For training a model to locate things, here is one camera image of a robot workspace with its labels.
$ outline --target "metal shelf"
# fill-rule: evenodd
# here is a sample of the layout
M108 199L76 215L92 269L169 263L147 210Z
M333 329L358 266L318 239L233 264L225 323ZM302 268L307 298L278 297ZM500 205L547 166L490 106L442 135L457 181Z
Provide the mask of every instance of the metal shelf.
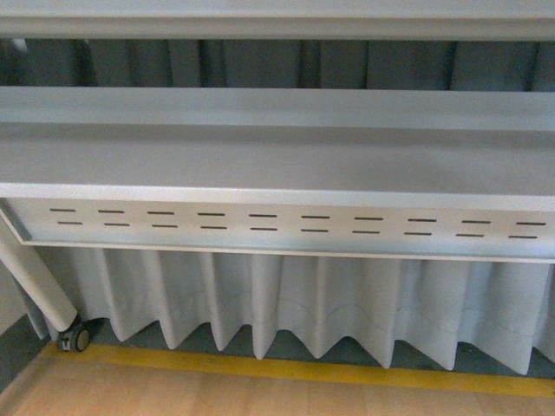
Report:
M0 36L553 40L552 0L20 0L0 5Z
M552 95L189 91L3 88L20 242L555 259Z

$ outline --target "curtain fold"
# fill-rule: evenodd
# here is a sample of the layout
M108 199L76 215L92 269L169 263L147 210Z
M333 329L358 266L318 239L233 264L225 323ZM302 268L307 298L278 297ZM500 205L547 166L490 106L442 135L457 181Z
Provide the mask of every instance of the curtain fold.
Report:
M160 322L176 348L210 322L218 349L252 325L263 358L279 329L317 358L345 336L389 367L404 340L446 369L457 342L525 374L532 348L555 360L553 267L341 257L42 248L84 319L121 341Z

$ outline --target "yellow stripe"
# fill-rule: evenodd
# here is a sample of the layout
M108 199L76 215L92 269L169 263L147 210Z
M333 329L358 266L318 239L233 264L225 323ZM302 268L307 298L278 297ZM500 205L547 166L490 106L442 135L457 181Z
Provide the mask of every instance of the yellow stripe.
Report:
M85 352L77 354L59 351L55 343L50 343L43 350L42 357L250 377L555 398L555 380L500 375L459 374L399 368L385 369L272 359L257 360L256 358L228 355L192 354L181 351L125 348L97 344L92 344Z

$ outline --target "pleated curtain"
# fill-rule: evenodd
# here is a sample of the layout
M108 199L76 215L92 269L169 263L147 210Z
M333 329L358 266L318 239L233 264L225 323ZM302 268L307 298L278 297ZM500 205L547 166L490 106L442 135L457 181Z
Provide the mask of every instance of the pleated curtain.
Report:
M446 369L459 341L521 374L533 347L555 361L550 264L39 250L82 317L108 318L120 341L160 322L176 348L210 322L220 350L252 325L258 358L287 329L317 358L350 336L384 367L395 340Z
M0 42L0 85L555 91L555 42Z

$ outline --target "caster wheel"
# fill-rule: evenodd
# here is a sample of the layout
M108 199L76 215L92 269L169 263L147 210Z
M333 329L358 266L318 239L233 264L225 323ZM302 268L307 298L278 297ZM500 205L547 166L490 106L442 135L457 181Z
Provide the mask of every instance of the caster wheel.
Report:
M74 351L80 353L87 349L89 343L90 333L82 323L58 336L58 348L60 348L61 351Z

